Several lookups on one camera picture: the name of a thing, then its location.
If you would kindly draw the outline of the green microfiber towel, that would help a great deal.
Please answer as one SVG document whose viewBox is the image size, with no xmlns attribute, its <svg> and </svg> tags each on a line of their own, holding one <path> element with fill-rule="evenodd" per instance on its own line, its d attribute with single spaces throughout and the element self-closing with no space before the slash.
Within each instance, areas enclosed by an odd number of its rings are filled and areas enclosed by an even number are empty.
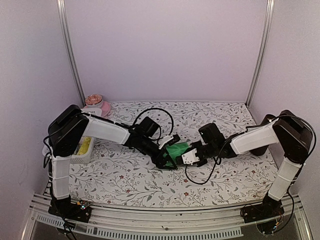
<svg viewBox="0 0 320 240">
<path fill-rule="evenodd" d="M 174 168 L 175 166 L 183 166 L 184 162 L 181 155 L 183 155 L 190 148 L 187 142 L 175 143 L 173 145 L 167 145 L 165 147 L 166 153 L 163 155 L 166 158 L 167 155 L 170 156 L 170 160 L 167 160 L 164 165 L 167 168 Z"/>
</svg>

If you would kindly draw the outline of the yellow-green crocodile towel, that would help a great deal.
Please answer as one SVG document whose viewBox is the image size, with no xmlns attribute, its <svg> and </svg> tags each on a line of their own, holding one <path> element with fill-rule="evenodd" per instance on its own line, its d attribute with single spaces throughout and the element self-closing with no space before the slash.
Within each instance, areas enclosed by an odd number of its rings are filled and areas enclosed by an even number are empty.
<svg viewBox="0 0 320 240">
<path fill-rule="evenodd" d="M 88 136 L 83 137 L 80 140 L 79 148 L 78 148 L 78 151 L 77 151 L 77 155 L 78 156 L 84 155 L 84 154 L 86 154 L 88 152 L 91 140 L 92 140 L 92 138 L 88 137 Z"/>
</svg>

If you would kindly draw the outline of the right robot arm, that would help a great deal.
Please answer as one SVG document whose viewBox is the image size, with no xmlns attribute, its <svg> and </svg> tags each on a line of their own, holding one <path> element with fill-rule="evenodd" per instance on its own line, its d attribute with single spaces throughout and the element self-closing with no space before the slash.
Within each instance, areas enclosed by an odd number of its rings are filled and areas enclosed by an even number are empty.
<svg viewBox="0 0 320 240">
<path fill-rule="evenodd" d="M 269 146 L 281 147 L 283 160 L 258 208 L 262 218 L 269 218 L 278 210 L 282 197 L 300 174 L 317 142 L 313 127 L 290 110 L 283 110 L 278 116 L 268 114 L 261 124 L 248 126 L 245 131 L 229 137 L 225 137 L 214 123 L 201 127 L 199 133 L 202 139 L 193 142 L 182 154 L 185 165 L 202 164 L 209 158 L 219 165 L 222 159 L 247 152 L 260 156 Z"/>
</svg>

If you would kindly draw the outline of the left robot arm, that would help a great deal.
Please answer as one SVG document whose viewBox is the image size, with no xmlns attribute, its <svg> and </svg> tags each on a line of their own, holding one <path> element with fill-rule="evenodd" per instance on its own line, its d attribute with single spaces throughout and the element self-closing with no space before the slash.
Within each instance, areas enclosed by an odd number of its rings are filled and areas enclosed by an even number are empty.
<svg viewBox="0 0 320 240">
<path fill-rule="evenodd" d="M 63 216 L 74 213 L 74 205 L 66 200 L 70 196 L 69 168 L 72 155 L 82 137 L 103 139 L 136 149 L 148 155 L 158 167 L 166 165 L 164 149 L 148 135 L 147 125 L 117 123 L 81 111 L 77 105 L 67 107 L 48 127 L 48 143 L 52 154 L 52 191 L 57 199 L 55 209 Z"/>
</svg>

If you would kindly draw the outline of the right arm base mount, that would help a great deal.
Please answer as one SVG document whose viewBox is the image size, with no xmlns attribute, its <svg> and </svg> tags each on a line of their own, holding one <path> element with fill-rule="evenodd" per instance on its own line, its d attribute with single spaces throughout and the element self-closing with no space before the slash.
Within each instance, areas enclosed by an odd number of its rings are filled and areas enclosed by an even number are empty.
<svg viewBox="0 0 320 240">
<path fill-rule="evenodd" d="M 245 223 L 252 223 L 273 217 L 283 215 L 285 213 L 281 201 L 267 200 L 260 204 L 249 204 L 240 209 L 240 216 Z"/>
</svg>

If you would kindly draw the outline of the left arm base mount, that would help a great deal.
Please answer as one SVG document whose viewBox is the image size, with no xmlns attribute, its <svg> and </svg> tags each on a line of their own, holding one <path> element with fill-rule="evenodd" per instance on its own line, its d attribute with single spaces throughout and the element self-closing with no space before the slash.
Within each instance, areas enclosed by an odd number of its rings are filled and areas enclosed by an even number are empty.
<svg viewBox="0 0 320 240">
<path fill-rule="evenodd" d="M 49 188 L 49 193 L 51 197 L 50 207 L 48 213 L 57 217 L 62 218 L 63 220 L 74 220 L 78 222 L 88 223 L 91 217 L 92 208 L 80 202 L 73 203 L 71 197 L 68 196 L 64 199 L 57 199 L 54 196 L 53 187 Z"/>
</svg>

